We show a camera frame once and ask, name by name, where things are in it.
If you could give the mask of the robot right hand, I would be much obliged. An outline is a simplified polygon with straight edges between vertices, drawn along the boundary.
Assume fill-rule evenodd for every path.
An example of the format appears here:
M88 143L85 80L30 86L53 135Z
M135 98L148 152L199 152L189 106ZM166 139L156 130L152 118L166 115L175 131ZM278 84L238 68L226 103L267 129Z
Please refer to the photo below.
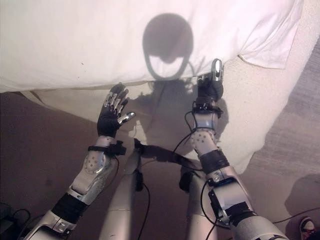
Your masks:
M224 92L223 75L223 63L215 58L211 63L210 72L197 77L198 96L211 97L214 102L220 100Z

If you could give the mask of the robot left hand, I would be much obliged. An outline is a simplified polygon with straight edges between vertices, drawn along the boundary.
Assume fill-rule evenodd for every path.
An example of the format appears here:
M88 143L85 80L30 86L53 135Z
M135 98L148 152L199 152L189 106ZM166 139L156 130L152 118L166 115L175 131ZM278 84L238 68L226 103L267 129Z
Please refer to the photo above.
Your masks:
M97 133L99 136L115 137L117 130L136 116L135 112L122 115L129 102L129 90L120 82L108 92L98 117Z

